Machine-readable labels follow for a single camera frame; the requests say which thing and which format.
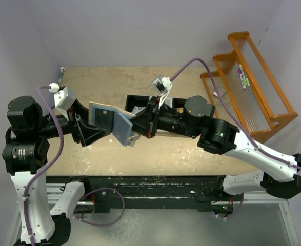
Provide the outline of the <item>orange wooden rack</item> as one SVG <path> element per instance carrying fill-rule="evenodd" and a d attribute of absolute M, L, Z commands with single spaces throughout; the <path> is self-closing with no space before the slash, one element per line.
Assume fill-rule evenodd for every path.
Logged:
<path fill-rule="evenodd" d="M 218 78 L 227 89 L 234 111 L 248 133 L 266 142 L 297 117 L 286 95 L 250 37 L 249 32 L 228 35 L 233 50 L 213 57 Z M 234 65 L 241 64 L 250 82 L 252 94 L 244 91 Z"/>

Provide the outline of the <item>markers on rack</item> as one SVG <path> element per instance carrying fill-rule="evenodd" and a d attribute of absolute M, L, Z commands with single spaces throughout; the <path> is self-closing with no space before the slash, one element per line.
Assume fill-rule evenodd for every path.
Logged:
<path fill-rule="evenodd" d="M 234 70 L 237 72 L 238 76 L 240 77 L 242 87 L 244 91 L 248 91 L 249 93 L 252 94 L 252 89 L 250 86 L 250 82 L 247 78 L 247 75 L 245 74 L 243 67 L 241 64 L 236 63 L 234 65 Z"/>

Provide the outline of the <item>small grey red box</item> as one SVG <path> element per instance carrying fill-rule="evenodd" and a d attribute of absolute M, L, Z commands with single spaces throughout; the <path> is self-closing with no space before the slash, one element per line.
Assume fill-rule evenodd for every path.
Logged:
<path fill-rule="evenodd" d="M 218 96 L 219 94 L 221 95 L 221 97 L 223 97 L 226 93 L 227 93 L 227 89 L 225 87 L 218 86 L 217 90 L 214 90 L 212 94 L 215 97 L 219 98 L 219 96 Z"/>

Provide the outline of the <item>white cards in bin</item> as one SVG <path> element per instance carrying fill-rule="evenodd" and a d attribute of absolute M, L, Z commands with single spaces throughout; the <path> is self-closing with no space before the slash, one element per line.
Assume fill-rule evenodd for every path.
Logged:
<path fill-rule="evenodd" d="M 145 109 L 145 107 L 134 106 L 131 113 L 136 115 L 137 113 L 141 112 L 143 109 Z"/>

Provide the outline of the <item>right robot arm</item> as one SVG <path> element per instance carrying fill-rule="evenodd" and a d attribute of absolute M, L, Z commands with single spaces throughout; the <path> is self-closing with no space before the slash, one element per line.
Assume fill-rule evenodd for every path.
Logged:
<path fill-rule="evenodd" d="M 178 112 L 160 99 L 151 97 L 143 110 L 131 118 L 133 131 L 153 138 L 157 130 L 198 138 L 206 152 L 242 160 L 258 170 L 241 175 L 226 175 L 214 188 L 219 200 L 244 192 L 265 191 L 290 199 L 301 193 L 301 155 L 287 155 L 258 143 L 235 125 L 214 117 L 215 106 L 201 96 L 186 99 Z"/>

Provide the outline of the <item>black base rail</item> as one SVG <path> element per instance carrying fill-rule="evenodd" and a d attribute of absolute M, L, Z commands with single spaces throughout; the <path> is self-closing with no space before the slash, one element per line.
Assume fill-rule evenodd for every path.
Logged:
<path fill-rule="evenodd" d="M 77 207 L 94 213 L 111 209 L 192 209 L 231 213 L 241 195 L 223 191 L 224 176 L 47 176 L 48 186 L 62 193 L 70 181 L 81 181 L 86 193 Z"/>

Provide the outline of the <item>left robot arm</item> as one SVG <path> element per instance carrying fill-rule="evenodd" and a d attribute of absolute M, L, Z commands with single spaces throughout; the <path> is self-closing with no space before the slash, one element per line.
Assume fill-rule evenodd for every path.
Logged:
<path fill-rule="evenodd" d="M 87 178 L 66 184 L 55 207 L 48 204 L 46 169 L 49 139 L 70 134 L 82 146 L 88 146 L 107 136 L 108 131 L 87 123 L 88 110 L 75 100 L 68 116 L 48 120 L 42 108 L 31 96 L 18 97 L 8 104 L 10 128 L 2 157 L 15 186 L 21 213 L 22 231 L 17 245 L 63 245 L 71 232 L 71 219 L 77 202 L 91 197 Z"/>

